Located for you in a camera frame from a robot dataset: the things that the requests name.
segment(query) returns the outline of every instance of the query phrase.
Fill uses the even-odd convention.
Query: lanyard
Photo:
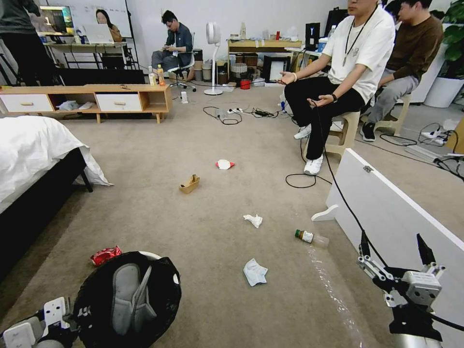
[[[354,27],[354,19],[353,19],[353,23],[351,24],[351,27],[349,27],[349,32],[348,32],[348,36],[347,36],[347,44],[345,45],[345,58],[343,58],[343,66],[345,66],[346,62],[347,62],[347,57],[349,55],[349,53],[351,52],[351,50],[353,49],[354,47],[354,44],[356,43],[356,41],[358,40],[359,36],[361,35],[361,33],[363,32],[362,30],[364,29],[364,27],[366,26],[367,22],[369,22],[369,20],[372,18],[372,16],[374,15],[374,13],[376,12],[377,10],[377,6],[376,6],[376,9],[371,13],[371,15],[369,16],[369,18],[366,20],[366,22],[364,23],[364,25],[362,26],[361,30],[359,31],[358,33],[358,36],[356,36],[356,39],[354,39],[354,42],[353,44],[351,45],[351,47],[349,48],[349,51],[347,52],[347,49],[348,49],[348,40],[349,40],[349,35],[351,34],[351,28]]]

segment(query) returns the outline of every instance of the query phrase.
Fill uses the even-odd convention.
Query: gray pants
[[[393,74],[395,71],[385,69],[382,78]],[[365,114],[369,114],[367,122],[377,123],[393,109],[398,99],[402,96],[411,93],[419,85],[419,80],[414,76],[402,77],[398,80],[393,80],[383,86],[383,90],[377,97],[374,106],[367,109]]]
[[[179,60],[177,57],[173,56],[172,52],[156,51],[151,55],[151,66],[153,69],[156,69],[158,64],[161,64],[161,67],[166,72],[169,69],[177,68],[179,66]]]

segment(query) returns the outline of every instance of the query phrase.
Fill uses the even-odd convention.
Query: bottle label
[[[303,232],[302,239],[305,242],[311,243],[313,241],[313,237],[314,237],[314,234],[312,234],[311,232],[306,232],[306,231]]]

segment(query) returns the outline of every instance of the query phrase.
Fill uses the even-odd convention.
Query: white board
[[[416,234],[420,233],[433,249],[437,263],[447,267],[440,278],[443,290],[433,309],[439,317],[464,325],[464,243],[377,170],[368,173],[364,166],[373,168],[352,149],[347,149],[336,179],[367,236],[389,266],[420,270],[416,240]],[[335,185],[326,204],[339,206],[335,219],[358,250],[361,231]],[[436,322],[434,327],[441,332],[444,347],[463,346],[463,332]]]
[[[105,10],[123,37],[132,37],[126,0],[48,0],[50,6],[69,6],[75,28],[82,30],[85,24],[95,24],[97,9]]]

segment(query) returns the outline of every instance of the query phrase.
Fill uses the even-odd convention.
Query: white shoe
[[[293,137],[296,140],[304,139],[311,134],[311,125],[300,128],[300,132],[296,133]]]
[[[318,159],[308,159],[306,166],[304,166],[304,173],[309,175],[316,175],[320,171],[320,166],[322,165],[323,156]]]

